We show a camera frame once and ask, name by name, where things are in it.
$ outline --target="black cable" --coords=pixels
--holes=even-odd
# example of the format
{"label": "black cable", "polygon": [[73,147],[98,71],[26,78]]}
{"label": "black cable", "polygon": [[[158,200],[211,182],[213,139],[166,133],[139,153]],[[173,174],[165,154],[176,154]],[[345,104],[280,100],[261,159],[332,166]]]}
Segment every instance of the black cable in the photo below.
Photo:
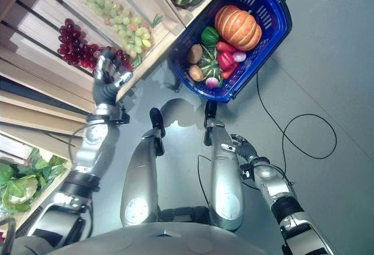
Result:
{"label": "black cable", "polygon": [[91,197],[91,203],[88,205],[88,212],[89,212],[89,217],[91,220],[91,225],[89,227],[87,239],[89,239],[92,236],[92,231],[94,230],[94,204],[92,202],[92,197]]}
{"label": "black cable", "polygon": [[71,162],[74,164],[74,161],[73,161],[73,158],[72,158],[72,153],[71,153],[71,141],[72,139],[74,138],[74,136],[81,130],[83,129],[86,129],[86,128],[89,128],[90,126],[95,126],[95,125],[105,125],[107,124],[107,122],[96,122],[96,123],[92,123],[92,124],[88,124],[88,125],[85,125],[81,128],[78,128],[76,131],[74,131],[74,133],[72,135],[70,135],[70,138],[69,138],[69,142],[68,142],[68,152],[69,152],[69,158],[71,160]]}
{"label": "black cable", "polygon": [[[264,102],[262,101],[262,98],[261,98],[261,95],[259,93],[259,87],[258,87],[258,73],[256,73],[256,86],[257,86],[257,94],[258,94],[258,98],[259,98],[259,101],[262,105],[262,107],[264,108],[265,112],[268,114],[268,116],[272,119],[272,121],[275,123],[275,125],[278,127],[278,129],[282,132],[282,153],[283,153],[283,163],[284,163],[284,166],[285,166],[285,169],[284,169],[284,176],[286,175],[286,171],[287,171],[287,164],[286,164],[286,155],[285,155],[285,144],[284,144],[284,141],[285,141],[285,138],[287,138],[288,141],[290,141],[290,143],[295,147],[297,148],[300,152],[302,152],[303,154],[305,154],[306,156],[308,157],[311,157],[311,158],[314,158],[316,160],[323,160],[327,157],[330,157],[333,152],[335,151],[336,147],[337,147],[337,134],[334,130],[334,128],[331,126],[331,124],[325,120],[324,118],[322,118],[321,116],[318,116],[316,114],[313,114],[313,113],[304,113],[304,114],[301,114],[301,115],[298,115],[298,116],[295,116],[293,119],[291,119],[285,129],[283,130],[279,124],[276,122],[276,120],[274,119],[274,117],[269,113],[269,111],[267,110],[267,108],[265,107],[264,105]],[[322,156],[322,157],[316,157],[316,156],[312,156],[311,154],[309,153],[306,153],[304,150],[302,150],[299,146],[297,146],[286,134],[286,131],[287,131],[287,128],[290,126],[290,124],[295,120],[295,119],[298,119],[298,118],[301,118],[303,116],[315,116],[321,120],[323,120],[330,128],[331,130],[333,131],[333,134],[334,134],[334,137],[335,137],[335,144],[334,144],[334,147],[333,149],[325,156]]]}
{"label": "black cable", "polygon": [[199,183],[200,183],[201,190],[203,191],[203,195],[204,195],[206,204],[209,206],[208,198],[206,197],[206,194],[205,194],[205,191],[204,191],[204,188],[203,188],[203,184],[201,183],[201,177],[200,177],[200,159],[199,159],[199,157],[203,157],[203,158],[205,158],[205,159],[207,159],[209,161],[211,161],[211,160],[209,158],[207,158],[206,156],[198,154],[198,177],[199,177]]}

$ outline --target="red bell pepper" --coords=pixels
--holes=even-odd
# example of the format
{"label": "red bell pepper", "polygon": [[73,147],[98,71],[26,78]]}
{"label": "red bell pepper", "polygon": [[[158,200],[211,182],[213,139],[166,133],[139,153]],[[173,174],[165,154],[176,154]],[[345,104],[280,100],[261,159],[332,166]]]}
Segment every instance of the red bell pepper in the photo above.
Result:
{"label": "red bell pepper", "polygon": [[227,80],[228,78],[230,78],[230,76],[232,75],[233,72],[235,72],[235,70],[238,66],[239,66],[239,63],[235,62],[233,65],[231,65],[229,70],[226,70],[225,72],[222,72],[221,73],[222,79]]}
{"label": "red bell pepper", "polygon": [[232,47],[231,45],[224,43],[224,42],[218,42],[216,47],[217,47],[217,50],[221,52],[228,51],[228,52],[234,53],[235,51],[237,51],[235,47]]}
{"label": "red bell pepper", "polygon": [[221,67],[223,71],[228,70],[231,65],[235,63],[234,57],[231,55],[230,52],[224,51],[217,57],[218,65]]}

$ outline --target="grape bunch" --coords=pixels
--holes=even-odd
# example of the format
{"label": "grape bunch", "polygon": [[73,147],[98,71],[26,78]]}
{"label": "grape bunch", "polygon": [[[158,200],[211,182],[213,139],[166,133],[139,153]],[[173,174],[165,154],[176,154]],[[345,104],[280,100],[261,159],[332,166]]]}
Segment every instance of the grape bunch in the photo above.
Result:
{"label": "grape bunch", "polygon": [[[60,27],[61,36],[58,37],[60,42],[60,48],[57,50],[58,53],[63,55],[69,65],[82,66],[94,71],[100,51],[103,47],[99,47],[97,44],[88,44],[85,39],[82,38],[82,32],[78,26],[74,25],[74,22],[67,18],[65,19],[65,26]],[[124,69],[132,71],[133,67],[130,64],[130,57],[124,53],[121,49],[116,51],[116,64],[122,65]]]}
{"label": "grape bunch", "polygon": [[132,12],[114,0],[79,0],[104,18],[104,24],[122,38],[122,48],[133,59],[148,51],[152,46],[149,25],[139,16],[133,16]]}

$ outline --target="shopping basket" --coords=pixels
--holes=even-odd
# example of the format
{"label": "shopping basket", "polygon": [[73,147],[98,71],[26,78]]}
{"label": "shopping basket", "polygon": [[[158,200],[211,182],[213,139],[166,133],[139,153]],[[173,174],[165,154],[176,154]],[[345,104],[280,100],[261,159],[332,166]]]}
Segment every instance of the shopping basket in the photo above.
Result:
{"label": "shopping basket", "polygon": [[[214,27],[214,17],[224,5],[236,5],[242,10],[251,11],[252,16],[261,26],[261,41],[254,50],[247,53],[247,58],[238,69],[225,80],[220,88],[210,89],[203,82],[194,82],[189,74],[190,64],[186,56],[196,43],[206,26]],[[286,0],[213,0],[204,11],[188,26],[176,41],[169,54],[171,63],[181,81],[200,96],[218,102],[234,99],[246,83],[255,75],[268,57],[280,45],[292,28],[291,15]]]}

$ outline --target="grey floor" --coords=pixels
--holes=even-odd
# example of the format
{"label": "grey floor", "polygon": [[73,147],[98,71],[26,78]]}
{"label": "grey floor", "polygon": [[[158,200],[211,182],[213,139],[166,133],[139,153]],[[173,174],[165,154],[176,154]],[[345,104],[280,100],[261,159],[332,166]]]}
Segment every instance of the grey floor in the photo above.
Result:
{"label": "grey floor", "polygon": [[[293,29],[259,72],[266,107],[284,128],[302,113],[328,120],[337,133],[329,158],[314,160],[285,142],[288,176],[304,209],[338,254],[374,254],[374,0],[288,0]],[[161,209],[204,205],[197,154],[210,157],[202,143],[205,100],[174,83],[167,61],[137,83],[124,100],[131,123],[121,126],[114,161],[94,195],[94,234],[122,227],[119,211],[126,168],[141,135],[150,128],[148,112],[162,109],[166,153],[157,160]],[[282,134],[259,103],[252,80],[218,118],[271,162],[282,164]],[[315,118],[301,118],[289,136],[305,151],[323,156],[334,145],[331,130]],[[209,192],[208,161],[200,163]],[[282,254],[276,221],[257,191],[245,188],[245,221],[237,234],[271,254]]]}

